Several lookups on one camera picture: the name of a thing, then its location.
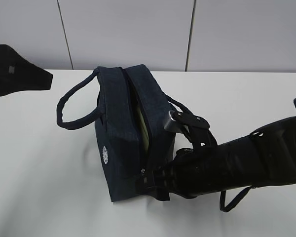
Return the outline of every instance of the black object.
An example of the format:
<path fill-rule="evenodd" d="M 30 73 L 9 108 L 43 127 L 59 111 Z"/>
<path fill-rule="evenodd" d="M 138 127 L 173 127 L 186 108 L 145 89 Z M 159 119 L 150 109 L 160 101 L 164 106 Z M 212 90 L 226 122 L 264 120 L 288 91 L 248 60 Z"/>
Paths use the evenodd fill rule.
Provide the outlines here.
<path fill-rule="evenodd" d="M 24 90 L 49 90 L 53 75 L 0 44 L 0 96 Z"/>
<path fill-rule="evenodd" d="M 63 122 L 67 100 L 97 76 L 100 93 L 96 109 L 83 118 Z M 72 88 L 57 105 L 57 124 L 74 130 L 95 121 L 103 171 L 112 201 L 137 196 L 135 180 L 173 159 L 175 133 L 163 129 L 163 118 L 175 108 L 145 65 L 126 69 L 98 67 Z M 155 188 L 151 196 L 169 200 Z"/>
<path fill-rule="evenodd" d="M 175 121 L 192 116 L 176 113 Z M 143 174 L 136 181 L 137 193 L 149 195 L 158 188 L 194 198 L 221 191 L 220 209 L 228 212 L 252 188 L 296 183 L 296 116 L 219 146 L 209 127 L 200 128 L 195 119 L 179 122 L 188 126 L 194 149 L 180 149 L 172 162 Z M 225 206 L 226 190 L 245 186 Z"/>

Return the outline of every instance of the white table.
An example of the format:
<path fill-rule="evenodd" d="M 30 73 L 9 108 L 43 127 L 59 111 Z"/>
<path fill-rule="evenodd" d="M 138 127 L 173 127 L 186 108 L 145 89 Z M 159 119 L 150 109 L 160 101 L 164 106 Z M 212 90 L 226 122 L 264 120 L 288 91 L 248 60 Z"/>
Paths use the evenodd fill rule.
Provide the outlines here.
<path fill-rule="evenodd" d="M 249 192 L 230 213 L 219 194 L 111 203 L 94 126 L 56 125 L 56 105 L 91 71 L 51 70 L 50 91 L 0 98 L 0 236 L 296 237 L 296 185 Z M 211 124 L 218 143 L 294 116 L 296 74 L 153 72 L 161 88 Z M 94 80 L 65 107 L 71 120 L 96 105 Z M 189 146 L 178 136 L 175 149 Z M 230 200 L 238 190 L 230 191 Z"/>

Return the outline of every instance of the white logo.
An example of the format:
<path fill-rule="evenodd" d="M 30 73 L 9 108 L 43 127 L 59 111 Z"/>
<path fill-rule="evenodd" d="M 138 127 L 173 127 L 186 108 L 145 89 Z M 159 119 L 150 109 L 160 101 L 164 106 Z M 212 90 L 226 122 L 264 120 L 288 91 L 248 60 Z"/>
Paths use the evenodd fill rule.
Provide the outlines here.
<path fill-rule="evenodd" d="M 103 147 L 102 149 L 102 157 L 103 157 L 104 164 L 107 164 L 109 162 L 109 155 L 106 147 Z"/>

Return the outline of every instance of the white wall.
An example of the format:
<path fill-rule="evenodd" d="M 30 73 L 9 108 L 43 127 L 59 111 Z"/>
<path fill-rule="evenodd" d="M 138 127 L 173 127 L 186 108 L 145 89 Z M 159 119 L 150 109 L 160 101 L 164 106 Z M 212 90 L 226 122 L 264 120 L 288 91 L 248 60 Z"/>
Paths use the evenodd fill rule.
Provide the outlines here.
<path fill-rule="evenodd" d="M 198 0 L 188 70 L 296 72 L 296 0 Z"/>
<path fill-rule="evenodd" d="M 56 0 L 0 0 L 0 44 L 40 67 L 71 68 Z"/>
<path fill-rule="evenodd" d="M 184 71 L 193 0 L 59 0 L 75 69 Z M 57 0 L 0 0 L 0 43 L 70 69 Z M 296 0 L 196 0 L 188 71 L 296 72 Z"/>

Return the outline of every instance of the panel seam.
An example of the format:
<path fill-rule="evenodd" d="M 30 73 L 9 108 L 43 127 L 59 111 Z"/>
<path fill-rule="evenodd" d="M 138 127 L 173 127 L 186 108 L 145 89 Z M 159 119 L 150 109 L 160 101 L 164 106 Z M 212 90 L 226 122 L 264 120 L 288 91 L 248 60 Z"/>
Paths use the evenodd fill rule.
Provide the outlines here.
<path fill-rule="evenodd" d="M 60 19 L 61 19 L 61 24 L 63 26 L 63 31 L 64 31 L 64 35 L 65 35 L 65 41 L 66 41 L 66 46 L 67 46 L 67 50 L 68 50 L 68 54 L 69 54 L 71 69 L 74 69 L 73 61 L 71 59 L 71 54 L 70 54 L 70 50 L 69 50 L 67 35 L 66 35 L 66 31 L 65 31 L 64 20 L 63 20 L 63 16 L 62 16 L 61 10 L 60 10 L 59 0 L 56 0 L 56 1 L 57 1 L 57 5 L 58 5 L 58 10 L 59 10 L 59 15 L 60 15 Z"/>
<path fill-rule="evenodd" d="M 196 0 L 194 0 L 193 10 L 192 10 L 192 17 L 191 17 L 191 25 L 190 25 L 190 28 L 189 28 L 186 62 L 185 62 L 185 71 L 186 72 L 187 72 L 187 68 L 188 68 L 189 52 L 190 52 L 190 48 L 191 48 L 192 32 L 193 32 L 193 25 L 194 25 L 194 15 L 195 15 L 195 6 L 196 6 Z"/>

